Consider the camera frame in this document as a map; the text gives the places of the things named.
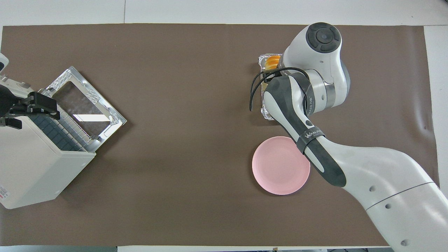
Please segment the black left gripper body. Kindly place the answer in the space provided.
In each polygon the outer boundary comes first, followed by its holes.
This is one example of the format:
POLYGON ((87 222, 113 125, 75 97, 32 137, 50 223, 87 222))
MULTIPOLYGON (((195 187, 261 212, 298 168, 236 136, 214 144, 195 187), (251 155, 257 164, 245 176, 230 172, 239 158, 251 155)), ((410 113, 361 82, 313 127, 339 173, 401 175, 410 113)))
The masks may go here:
POLYGON ((13 118, 33 113, 30 106, 35 101, 34 91, 22 90, 21 93, 16 96, 8 86, 0 86, 0 116, 2 118, 13 118))

